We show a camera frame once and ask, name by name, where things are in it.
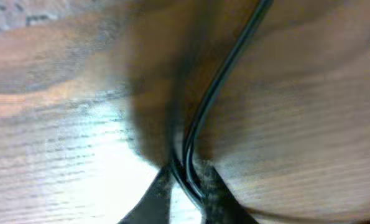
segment wooden table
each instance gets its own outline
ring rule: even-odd
[[[0,223],[116,223],[135,206],[166,162],[197,2],[0,1]],[[217,7],[186,121],[254,2]],[[370,0],[276,0],[198,150],[245,207],[370,218]],[[170,217],[200,222],[178,186]]]

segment dark object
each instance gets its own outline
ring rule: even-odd
[[[2,12],[6,11],[6,6],[0,4],[0,11],[2,11]]]
[[[234,198],[213,166],[205,163],[202,174],[205,223],[258,223]]]
[[[119,224],[168,224],[171,185],[171,173],[163,167],[141,201]]]

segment wooden surface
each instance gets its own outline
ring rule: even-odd
[[[196,1],[34,2],[0,1],[0,223],[116,223],[165,162]],[[186,118],[253,7],[223,4]],[[276,0],[199,143],[245,207],[370,218],[370,0]],[[173,222],[200,222],[172,195]]]

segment black wire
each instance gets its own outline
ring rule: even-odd
[[[175,135],[176,124],[178,124],[178,118],[180,110],[178,99],[182,98],[183,91],[181,90],[184,81],[188,78],[188,75],[196,65],[198,54],[200,53],[201,46],[205,44],[208,39],[208,33],[211,31],[211,20],[215,19],[216,0],[204,0],[198,3],[197,11],[195,12],[193,24],[191,28],[187,42],[185,43],[185,54],[184,58],[180,60],[178,69],[175,71],[177,80],[173,88],[172,102],[169,104],[167,113],[167,128],[166,137],[168,140],[169,147],[169,167],[170,170],[184,190],[188,198],[200,209],[203,210],[203,203],[201,197],[194,191],[193,187],[186,180],[186,172],[180,163],[177,156],[177,150],[175,150]]]
[[[200,181],[193,166],[193,153],[195,147],[195,140],[198,137],[201,128],[205,122],[206,115],[210,110],[216,96],[221,90],[223,83],[228,78],[233,70],[236,62],[239,60],[241,53],[244,51],[247,41],[255,34],[259,24],[262,22],[266,12],[272,5],[273,0],[260,0],[251,14],[246,26],[237,39],[234,47],[229,55],[218,69],[217,74],[208,86],[201,103],[192,119],[188,134],[183,141],[183,152],[186,155],[183,158],[183,166],[185,169],[186,177],[193,192],[197,194],[198,198],[203,198],[204,193],[200,188]]]

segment wooden board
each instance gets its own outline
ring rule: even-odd
[[[0,223],[116,223],[135,206],[165,163],[165,106],[196,2],[84,3],[0,30]],[[253,4],[218,8],[183,85],[186,117]],[[370,0],[277,0],[199,143],[246,207],[370,218]],[[173,207],[172,220],[199,222],[193,211]]]

